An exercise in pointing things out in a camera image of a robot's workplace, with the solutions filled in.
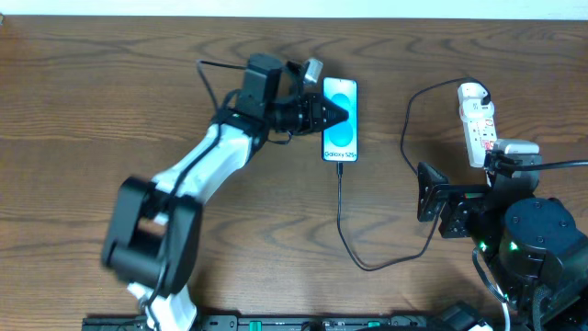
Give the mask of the blue Galaxy smartphone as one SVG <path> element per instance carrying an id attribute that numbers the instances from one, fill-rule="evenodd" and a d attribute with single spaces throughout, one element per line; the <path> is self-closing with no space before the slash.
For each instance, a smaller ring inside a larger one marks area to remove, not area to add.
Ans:
<path id="1" fill-rule="evenodd" d="M 322 94 L 334 106 L 334 125 L 322 132 L 322 159 L 356 162 L 358 151 L 358 84 L 355 80 L 325 77 Z"/>

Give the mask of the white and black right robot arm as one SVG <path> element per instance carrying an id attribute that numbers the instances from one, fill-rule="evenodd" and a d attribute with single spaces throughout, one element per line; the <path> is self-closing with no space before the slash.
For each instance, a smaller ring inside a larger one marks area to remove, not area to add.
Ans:
<path id="1" fill-rule="evenodd" d="M 535 196 L 538 175 L 493 170 L 481 185 L 452 185 L 425 162 L 417 166 L 422 222 L 440 221 L 442 237 L 468 237 L 472 262 L 499 301 L 532 330 L 587 319 L 587 236 L 555 198 Z"/>

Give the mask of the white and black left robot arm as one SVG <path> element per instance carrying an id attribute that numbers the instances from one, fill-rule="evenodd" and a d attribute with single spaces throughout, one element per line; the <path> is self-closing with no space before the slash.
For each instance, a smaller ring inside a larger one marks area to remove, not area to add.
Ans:
<path id="1" fill-rule="evenodd" d="M 343 108 L 313 90 L 322 68 L 315 58 L 296 63 L 252 54 L 241 68 L 241 87 L 211 100 L 213 117 L 193 150 L 149 180 L 128 177 L 121 184 L 101 263 L 127 283 L 148 329 L 189 330 L 196 322 L 187 282 L 204 207 L 270 132 L 308 135 L 347 120 Z"/>

